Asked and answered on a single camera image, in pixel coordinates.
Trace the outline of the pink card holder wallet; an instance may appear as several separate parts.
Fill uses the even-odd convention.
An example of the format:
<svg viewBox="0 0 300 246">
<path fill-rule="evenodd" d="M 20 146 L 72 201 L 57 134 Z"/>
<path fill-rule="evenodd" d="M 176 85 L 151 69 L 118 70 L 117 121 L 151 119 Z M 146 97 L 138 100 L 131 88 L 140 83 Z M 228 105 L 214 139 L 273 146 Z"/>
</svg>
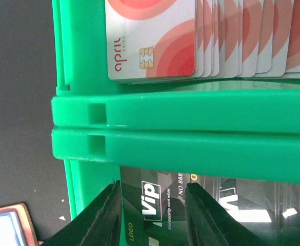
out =
<svg viewBox="0 0 300 246">
<path fill-rule="evenodd" d="M 24 203 L 0 208 L 0 246 L 38 245 L 32 220 Z"/>
</svg>

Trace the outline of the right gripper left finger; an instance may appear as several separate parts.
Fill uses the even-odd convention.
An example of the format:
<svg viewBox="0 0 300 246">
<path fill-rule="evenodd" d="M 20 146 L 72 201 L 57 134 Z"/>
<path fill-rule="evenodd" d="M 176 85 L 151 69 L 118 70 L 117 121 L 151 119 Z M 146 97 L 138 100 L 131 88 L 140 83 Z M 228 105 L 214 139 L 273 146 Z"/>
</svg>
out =
<svg viewBox="0 0 300 246">
<path fill-rule="evenodd" d="M 121 184 L 117 180 L 43 245 L 119 245 L 121 221 Z"/>
</svg>

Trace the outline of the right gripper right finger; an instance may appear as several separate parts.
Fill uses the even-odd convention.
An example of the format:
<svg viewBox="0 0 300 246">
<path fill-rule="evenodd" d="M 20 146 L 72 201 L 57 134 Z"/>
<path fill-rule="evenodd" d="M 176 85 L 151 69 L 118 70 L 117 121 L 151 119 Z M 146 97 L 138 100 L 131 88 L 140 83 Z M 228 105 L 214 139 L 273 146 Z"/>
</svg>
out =
<svg viewBox="0 0 300 246">
<path fill-rule="evenodd" d="M 188 245 L 266 245 L 198 183 L 187 184 L 185 202 Z"/>
</svg>

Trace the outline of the black vip credit card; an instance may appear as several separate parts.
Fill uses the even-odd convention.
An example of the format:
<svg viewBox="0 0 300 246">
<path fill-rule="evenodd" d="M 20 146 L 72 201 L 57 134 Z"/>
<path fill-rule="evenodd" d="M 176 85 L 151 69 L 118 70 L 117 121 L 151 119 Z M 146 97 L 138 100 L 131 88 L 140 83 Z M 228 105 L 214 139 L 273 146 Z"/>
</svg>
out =
<svg viewBox="0 0 300 246">
<path fill-rule="evenodd" d="M 121 167 L 127 245 L 188 245 L 186 173 Z"/>
</svg>

